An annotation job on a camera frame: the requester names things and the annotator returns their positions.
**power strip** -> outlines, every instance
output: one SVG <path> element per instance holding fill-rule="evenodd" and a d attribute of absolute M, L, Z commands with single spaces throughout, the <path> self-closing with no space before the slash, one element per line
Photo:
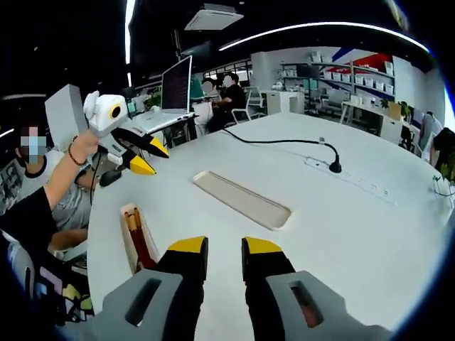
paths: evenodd
<path fill-rule="evenodd" d="M 316 160 L 314 158 L 306 158 L 305 164 L 310 167 L 319 169 L 320 171 L 323 171 L 324 173 L 335 176 L 336 178 L 339 178 L 347 183 L 350 183 L 351 185 L 359 187 L 362 190 L 364 190 L 365 192 L 368 192 L 389 204 L 392 204 L 392 205 L 397 204 L 393 200 L 392 196 L 390 195 L 389 190 L 381 188 L 379 185 L 372 183 L 367 178 L 352 174 L 351 172 L 348 172 L 346 170 L 342 170 L 341 173 L 334 173 L 330 169 L 328 169 L 327 163 L 322 162 L 320 160 Z"/>

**bracelet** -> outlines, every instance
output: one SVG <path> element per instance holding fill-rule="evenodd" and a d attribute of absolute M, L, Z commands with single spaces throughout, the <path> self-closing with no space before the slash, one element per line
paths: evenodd
<path fill-rule="evenodd" d="M 80 167 L 80 166 L 83 166 L 84 163 L 85 163 L 85 161 L 82 162 L 82 163 L 78 163 L 78 162 L 76 161 L 76 159 L 74 158 L 74 156 L 71 154 L 71 146 L 72 146 L 72 145 L 73 145 L 73 143 L 71 142 L 71 143 L 70 143 L 70 146 L 68 147 L 68 155 L 71 157 L 71 160 L 73 160 L 73 162 L 74 162 L 76 165 L 78 165 L 79 167 Z"/>

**ceiling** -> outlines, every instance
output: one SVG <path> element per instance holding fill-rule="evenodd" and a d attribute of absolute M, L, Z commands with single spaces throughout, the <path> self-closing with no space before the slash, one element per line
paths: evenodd
<path fill-rule="evenodd" d="M 254 52 L 321 45 L 398 55 L 423 71 L 432 67 L 431 58 L 422 49 L 364 28 L 302 28 L 218 51 L 239 38 L 306 22 L 351 21 L 401 31 L 383 1 L 369 1 L 366 6 L 365 0 L 325 0 L 322 6 L 320 1 L 268 4 L 263 0 L 211 0 L 207 2 L 233 6 L 245 17 L 223 31 L 184 31 L 203 2 L 136 0 L 129 27 L 131 64 L 125 65 L 127 0 L 2 1 L 2 12 L 11 20 L 0 23 L 0 98 L 27 93 L 49 97 L 68 83 L 80 87 L 82 97 L 94 90 L 119 93 L 128 86 L 128 72 L 133 85 L 142 85 L 150 75 L 177 61 L 174 29 L 182 50 L 210 44 L 210 54 L 194 58 L 194 72 L 247 58 Z M 0 101 L 0 134 L 24 122 L 47 126 L 44 99 Z M 0 139 L 0 159 L 3 150 L 11 150 L 8 140 Z"/>

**pen holder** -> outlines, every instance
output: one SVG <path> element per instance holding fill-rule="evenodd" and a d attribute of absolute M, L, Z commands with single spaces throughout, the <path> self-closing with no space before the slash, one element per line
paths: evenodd
<path fill-rule="evenodd" d="M 154 240 L 151 238 L 149 227 L 147 226 L 146 220 L 144 219 L 144 215 L 142 214 L 141 208 L 135 204 L 129 203 L 125 206 L 120 208 L 120 225 L 122 227 L 122 236 L 125 244 L 125 250 L 128 256 L 128 263 L 132 271 L 132 275 L 136 273 L 137 261 L 138 261 L 138 254 L 136 251 L 136 247 L 134 246 L 133 239 L 128 229 L 128 224 L 125 221 L 124 214 L 128 213 L 129 215 L 134 214 L 134 208 L 137 208 L 139 211 L 139 216 L 141 217 L 141 225 L 142 225 L 142 233 L 144 234 L 144 240 L 147 245 L 147 249 L 149 251 L 150 258 L 158 263 L 160 259 L 160 255 L 158 253 L 158 249 L 154 243 Z"/>

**hand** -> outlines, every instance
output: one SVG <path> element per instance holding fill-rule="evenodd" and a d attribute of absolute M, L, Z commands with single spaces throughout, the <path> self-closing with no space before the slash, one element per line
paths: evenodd
<path fill-rule="evenodd" d="M 98 150 L 98 141 L 100 139 L 95 136 L 90 130 L 84 131 L 79 135 L 72 144 L 71 152 L 76 155 L 76 160 L 81 162 L 87 159 L 89 155 L 92 155 Z"/>

